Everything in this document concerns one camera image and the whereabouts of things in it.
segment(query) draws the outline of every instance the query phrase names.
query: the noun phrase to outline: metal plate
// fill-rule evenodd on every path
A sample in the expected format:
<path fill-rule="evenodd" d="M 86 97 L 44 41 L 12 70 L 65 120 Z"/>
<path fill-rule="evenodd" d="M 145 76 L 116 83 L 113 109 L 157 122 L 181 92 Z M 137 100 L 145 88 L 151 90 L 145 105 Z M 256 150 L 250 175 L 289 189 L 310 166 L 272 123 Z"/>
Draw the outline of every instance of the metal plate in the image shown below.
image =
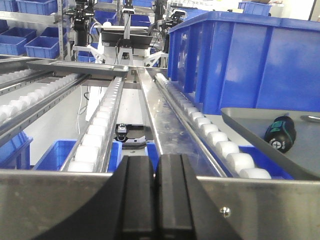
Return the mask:
<path fill-rule="evenodd" d="M 264 152 L 294 179 L 320 179 L 320 124 L 307 122 L 301 116 L 320 116 L 319 112 L 228 107 L 221 110 L 225 123 Z M 274 119 L 289 113 L 296 129 L 293 147 L 285 154 L 263 140 Z"/>
<path fill-rule="evenodd" d="M 57 61 L 54 59 L 42 59 L 28 62 L 31 69 L 61 71 L 77 74 L 102 74 L 108 76 L 124 77 L 127 75 L 128 66 L 104 65 L 74 61 Z"/>

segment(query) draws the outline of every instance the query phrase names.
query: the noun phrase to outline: blue crate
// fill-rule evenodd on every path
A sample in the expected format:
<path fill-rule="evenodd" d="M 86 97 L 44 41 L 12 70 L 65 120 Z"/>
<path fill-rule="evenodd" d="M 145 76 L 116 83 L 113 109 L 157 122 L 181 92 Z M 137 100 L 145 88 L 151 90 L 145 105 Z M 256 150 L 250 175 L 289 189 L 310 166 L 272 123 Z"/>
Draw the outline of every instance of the blue crate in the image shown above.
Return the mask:
<path fill-rule="evenodd" d="M 293 180 L 294 178 L 284 171 L 279 165 L 267 157 L 263 152 L 254 146 L 239 146 L 239 149 L 246 154 L 250 154 L 254 163 L 261 169 L 269 172 L 273 179 Z"/>
<path fill-rule="evenodd" d="M 33 170 L 59 171 L 75 143 L 74 139 L 56 140 L 34 165 Z M 122 143 L 113 142 L 109 162 L 109 166 L 114 166 L 112 172 L 117 169 L 121 161 L 121 152 Z"/>
<path fill-rule="evenodd" d="M 14 136 L 10 141 L 0 147 L 1 169 L 30 169 L 30 143 L 23 131 Z"/>
<path fill-rule="evenodd" d="M 30 29 L 30 28 L 22 28 L 22 27 L 13 27 L 5 32 L 2 33 L 6 36 L 15 36 L 26 38 L 27 43 L 30 42 L 32 39 L 37 37 L 37 30 Z"/>
<path fill-rule="evenodd" d="M 59 39 L 57 37 L 38 36 L 24 47 L 29 57 L 55 59 L 59 55 Z"/>
<path fill-rule="evenodd" d="M 202 9 L 189 9 L 189 8 L 179 8 L 179 9 L 186 12 L 186 16 L 184 17 L 185 21 L 208 12 Z"/>
<path fill-rule="evenodd" d="M 9 29 L 6 20 L 0 20 L 0 33 L 7 31 Z"/>
<path fill-rule="evenodd" d="M 25 54 L 26 43 L 27 39 L 25 37 L 0 35 L 0 54 Z"/>
<path fill-rule="evenodd" d="M 211 11 L 169 34 L 168 76 L 203 113 L 320 112 L 318 22 Z"/>
<path fill-rule="evenodd" d="M 139 15 L 139 14 L 131 15 L 131 26 L 149 27 L 150 25 L 151 25 L 151 22 L 148 16 Z"/>
<path fill-rule="evenodd" d="M 153 2 L 153 0 L 132 0 L 132 5 L 139 6 L 139 7 L 151 8 L 152 2 Z"/>
<path fill-rule="evenodd" d="M 17 12 L 18 4 L 16 0 L 0 0 L 0 11 Z"/>
<path fill-rule="evenodd" d="M 95 49 L 98 48 L 98 43 L 93 42 L 91 43 L 91 46 Z M 79 62 L 85 62 L 85 63 L 94 63 L 96 61 L 95 57 L 92 55 L 91 52 L 88 51 L 79 51 L 77 60 Z"/>
<path fill-rule="evenodd" d="M 159 163 L 159 154 L 156 145 L 153 142 L 147 142 L 145 147 L 145 155 L 150 158 L 154 171 L 157 171 Z"/>
<path fill-rule="evenodd" d="M 62 29 L 63 33 L 63 44 L 67 44 L 67 29 Z M 40 36 L 44 37 L 52 37 L 52 38 L 59 38 L 59 29 L 54 26 L 48 26 L 43 30 L 43 32 L 40 34 Z"/>
<path fill-rule="evenodd" d="M 20 13 L 50 15 L 58 11 L 57 0 L 16 0 Z"/>
<path fill-rule="evenodd" d="M 243 9 L 244 14 L 268 16 L 271 5 L 252 1 L 243 1 L 239 2 L 238 8 Z"/>
<path fill-rule="evenodd" d="M 117 23 L 117 13 L 113 11 L 95 11 L 94 18 L 101 24 L 110 22 L 115 25 Z"/>

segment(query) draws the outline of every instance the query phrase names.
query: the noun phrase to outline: workstation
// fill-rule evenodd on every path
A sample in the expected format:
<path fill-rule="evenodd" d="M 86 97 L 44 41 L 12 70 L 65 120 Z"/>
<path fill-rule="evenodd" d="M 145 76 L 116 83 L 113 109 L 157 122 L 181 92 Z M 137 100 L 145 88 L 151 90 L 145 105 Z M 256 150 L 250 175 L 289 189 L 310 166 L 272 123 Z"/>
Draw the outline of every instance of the workstation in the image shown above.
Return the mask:
<path fill-rule="evenodd" d="M 319 2 L 3 2 L 1 240 L 319 238 Z"/>

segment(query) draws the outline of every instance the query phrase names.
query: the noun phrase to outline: wire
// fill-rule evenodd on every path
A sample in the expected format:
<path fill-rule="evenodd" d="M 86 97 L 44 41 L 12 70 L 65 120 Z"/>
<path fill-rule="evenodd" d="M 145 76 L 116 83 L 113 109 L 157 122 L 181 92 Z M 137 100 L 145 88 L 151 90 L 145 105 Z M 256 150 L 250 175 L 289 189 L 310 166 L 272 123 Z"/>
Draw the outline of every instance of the wire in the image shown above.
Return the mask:
<path fill-rule="evenodd" d="M 80 105 L 79 105 L 79 109 L 78 109 L 78 113 L 76 115 L 76 123 L 75 123 L 75 130 L 78 132 L 78 134 L 80 135 L 80 123 L 79 123 L 79 116 L 80 116 L 80 111 L 81 111 L 81 105 L 82 105 L 82 86 L 80 86 Z"/>

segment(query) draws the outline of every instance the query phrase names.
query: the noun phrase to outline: shelving rack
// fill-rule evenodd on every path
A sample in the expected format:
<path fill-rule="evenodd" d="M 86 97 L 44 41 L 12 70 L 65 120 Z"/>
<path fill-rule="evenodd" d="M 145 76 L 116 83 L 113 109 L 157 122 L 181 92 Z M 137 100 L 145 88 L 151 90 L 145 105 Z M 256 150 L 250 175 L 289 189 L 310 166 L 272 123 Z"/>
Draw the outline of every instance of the shelving rack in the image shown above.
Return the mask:
<path fill-rule="evenodd" d="M 57 12 L 51 15 L 38 15 L 21 12 L 0 11 L 0 20 L 57 25 L 59 37 L 59 59 L 65 59 L 63 41 L 63 0 L 57 0 Z"/>

